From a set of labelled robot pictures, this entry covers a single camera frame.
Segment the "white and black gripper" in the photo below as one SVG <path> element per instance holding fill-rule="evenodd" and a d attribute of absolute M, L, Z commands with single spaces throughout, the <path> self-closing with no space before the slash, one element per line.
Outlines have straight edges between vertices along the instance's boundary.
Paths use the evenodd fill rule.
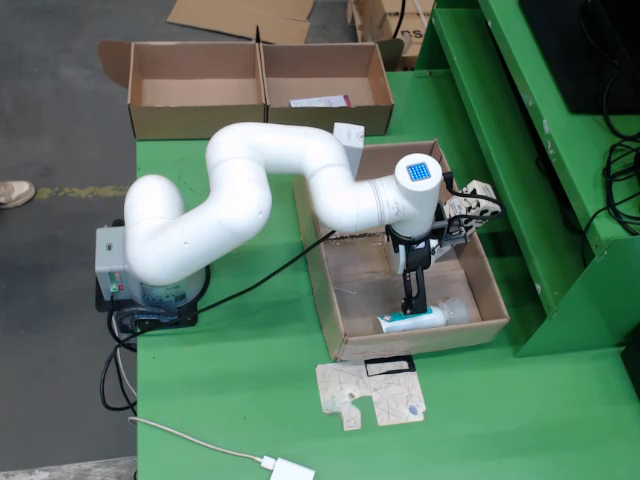
<path fill-rule="evenodd" d="M 401 308 L 404 315 L 424 314 L 428 310 L 423 269 L 428 269 L 443 255 L 443 248 L 436 239 L 421 242 L 405 241 L 389 237 L 389 256 L 392 271 L 403 274 L 404 298 Z"/>

